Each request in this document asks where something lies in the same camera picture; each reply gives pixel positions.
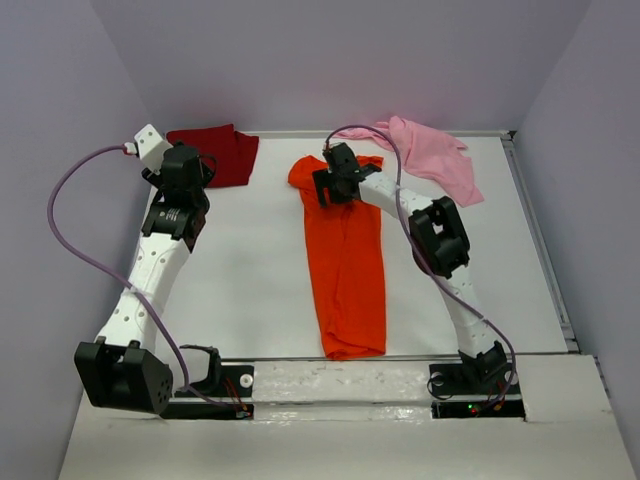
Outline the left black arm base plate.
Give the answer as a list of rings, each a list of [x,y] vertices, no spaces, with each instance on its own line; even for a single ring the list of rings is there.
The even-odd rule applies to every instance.
[[[195,384],[195,389],[206,399],[191,391],[177,392],[160,417],[165,420],[252,420],[254,382],[253,365],[223,363],[218,381],[207,378]]]

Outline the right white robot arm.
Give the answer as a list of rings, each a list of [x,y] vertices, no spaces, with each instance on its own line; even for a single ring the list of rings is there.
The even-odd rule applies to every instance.
[[[312,173],[321,207],[359,202],[397,219],[414,261],[438,287],[456,334],[460,379],[470,391],[500,386],[502,401],[516,376],[515,351],[506,335],[477,308],[470,271],[470,240],[453,199],[433,199],[401,186],[372,163],[362,165],[344,142],[326,143],[327,166]]]

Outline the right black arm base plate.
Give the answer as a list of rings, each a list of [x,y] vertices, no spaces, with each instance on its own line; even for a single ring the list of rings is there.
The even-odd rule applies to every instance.
[[[429,366],[427,391],[432,397],[434,419],[524,419],[525,408],[517,376],[510,380],[508,363],[487,383],[474,386],[463,375],[459,363]]]

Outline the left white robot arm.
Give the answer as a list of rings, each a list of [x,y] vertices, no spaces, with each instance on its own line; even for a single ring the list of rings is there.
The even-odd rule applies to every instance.
[[[206,360],[189,369],[161,320],[177,276],[191,256],[210,208],[213,172],[196,148],[178,143],[162,153],[160,169],[144,170],[153,197],[141,227],[132,270],[106,324],[78,345],[74,363],[95,407],[160,414],[176,377],[201,395],[215,392],[221,370]]]

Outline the orange t-shirt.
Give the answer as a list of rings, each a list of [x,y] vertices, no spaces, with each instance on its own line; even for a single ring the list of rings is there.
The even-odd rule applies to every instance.
[[[308,269],[321,343],[331,360],[386,353],[386,287],[381,211],[360,201],[320,206],[312,173],[326,164],[297,160],[288,183],[303,205]]]

